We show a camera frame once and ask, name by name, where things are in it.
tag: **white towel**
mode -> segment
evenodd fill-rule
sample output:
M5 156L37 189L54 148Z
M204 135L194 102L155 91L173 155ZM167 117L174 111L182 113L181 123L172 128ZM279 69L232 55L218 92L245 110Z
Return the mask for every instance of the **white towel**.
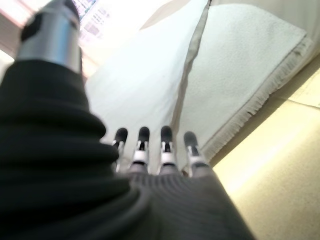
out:
M211 159L300 66L312 44L305 36L304 30L255 6L210 7L180 116L181 167L186 163L183 134L195 132Z
M140 31L88 79L90 108L107 126L105 142L128 129L122 168L133 156L140 127L150 128L150 168L158 167L160 131L172 121L189 44L208 0Z

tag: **white bed sheet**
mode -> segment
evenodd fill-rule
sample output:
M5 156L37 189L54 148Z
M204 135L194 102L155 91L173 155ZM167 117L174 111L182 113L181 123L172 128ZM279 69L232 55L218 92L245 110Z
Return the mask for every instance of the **white bed sheet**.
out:
M211 2L212 6L220 4L254 5L305 30L307 37L314 41L314 46L309 58L301 63L302 66L320 53L320 0L212 0Z

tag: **beige surface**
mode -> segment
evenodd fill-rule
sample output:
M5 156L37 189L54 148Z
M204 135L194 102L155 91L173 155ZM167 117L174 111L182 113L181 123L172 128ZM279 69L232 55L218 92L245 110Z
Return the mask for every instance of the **beige surface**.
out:
M286 101L214 170L259 240L320 239L320 110Z

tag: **prosthetic hand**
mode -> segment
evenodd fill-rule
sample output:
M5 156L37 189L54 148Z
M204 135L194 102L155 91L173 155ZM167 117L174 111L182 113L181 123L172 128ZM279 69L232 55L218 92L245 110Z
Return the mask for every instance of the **prosthetic hand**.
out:
M78 36L72 1L51 1L22 30L4 75L1 240L253 239L191 132L184 136L190 177L178 171L167 126L157 175L148 173L146 127L127 173L116 173L128 132L100 142L106 129L89 111Z

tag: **black cap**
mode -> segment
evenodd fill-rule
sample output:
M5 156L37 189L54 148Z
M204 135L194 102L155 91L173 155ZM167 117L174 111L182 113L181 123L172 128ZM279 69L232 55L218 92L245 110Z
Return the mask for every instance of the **black cap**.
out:
M122 142L126 143L127 137L128 137L128 130L123 127L123 128L118 129L118 131L116 131L114 140L116 140L117 142L122 141Z
M161 142L169 143L173 141L172 130L169 126L164 126L161 129Z
M138 141L149 142L149 137L150 137L149 128L147 128L146 126L143 126L142 128L140 128Z
M188 146L198 146L198 141L196 135L192 131L187 131L184 134L184 144L186 147Z

